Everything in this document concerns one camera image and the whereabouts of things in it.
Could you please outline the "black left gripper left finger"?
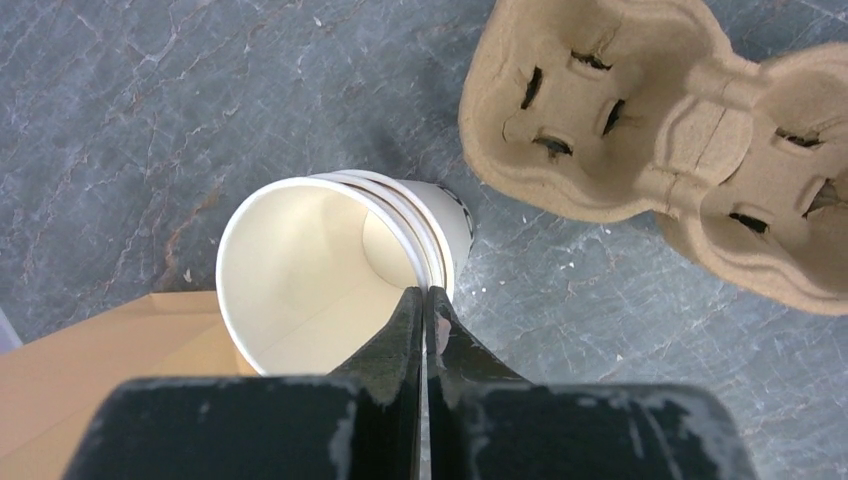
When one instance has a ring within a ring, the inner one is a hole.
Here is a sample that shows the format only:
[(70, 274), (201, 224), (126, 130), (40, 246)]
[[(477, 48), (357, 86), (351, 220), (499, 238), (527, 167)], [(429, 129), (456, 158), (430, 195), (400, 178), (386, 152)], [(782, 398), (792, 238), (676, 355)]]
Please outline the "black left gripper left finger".
[(352, 479), (417, 479), (420, 463), (424, 294), (402, 293), (387, 323), (330, 372), (361, 386)]

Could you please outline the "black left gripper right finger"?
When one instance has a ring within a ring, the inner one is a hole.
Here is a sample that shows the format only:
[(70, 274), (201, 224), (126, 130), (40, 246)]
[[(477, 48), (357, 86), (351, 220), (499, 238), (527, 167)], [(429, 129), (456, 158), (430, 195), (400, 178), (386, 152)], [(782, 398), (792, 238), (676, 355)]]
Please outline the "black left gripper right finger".
[(472, 479), (479, 436), (477, 394), (490, 386), (528, 380), (505, 365), (460, 321), (446, 290), (425, 297), (427, 398), (434, 479)]

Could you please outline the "white paper cup printed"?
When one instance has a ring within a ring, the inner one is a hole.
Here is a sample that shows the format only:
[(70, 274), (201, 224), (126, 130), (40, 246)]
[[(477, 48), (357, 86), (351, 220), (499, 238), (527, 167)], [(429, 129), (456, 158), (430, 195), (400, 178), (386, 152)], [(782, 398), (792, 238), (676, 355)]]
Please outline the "white paper cup printed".
[(398, 213), (411, 228), (428, 263), (430, 283), (454, 297), (474, 242), (475, 227), (466, 204), (447, 188), (422, 181), (398, 180), (373, 171), (340, 170), (318, 179), (335, 181), (371, 194)]

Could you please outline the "brown pulp cup carrier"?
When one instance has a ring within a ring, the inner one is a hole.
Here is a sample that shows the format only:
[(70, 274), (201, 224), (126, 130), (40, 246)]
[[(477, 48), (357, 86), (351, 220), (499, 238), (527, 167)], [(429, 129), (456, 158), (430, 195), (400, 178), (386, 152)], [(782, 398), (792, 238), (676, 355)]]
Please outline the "brown pulp cup carrier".
[(563, 217), (653, 212), (721, 279), (847, 311), (847, 46), (737, 55), (700, 1), (499, 1), (463, 87), (478, 177)]

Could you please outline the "brown paper bag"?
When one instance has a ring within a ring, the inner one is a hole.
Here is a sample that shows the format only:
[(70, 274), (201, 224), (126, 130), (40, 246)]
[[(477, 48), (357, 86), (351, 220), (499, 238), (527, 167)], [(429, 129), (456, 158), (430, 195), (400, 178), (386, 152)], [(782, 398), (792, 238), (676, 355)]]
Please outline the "brown paper bag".
[(1, 476), (59, 479), (99, 405), (136, 377), (252, 375), (213, 291), (156, 293), (1, 356)]

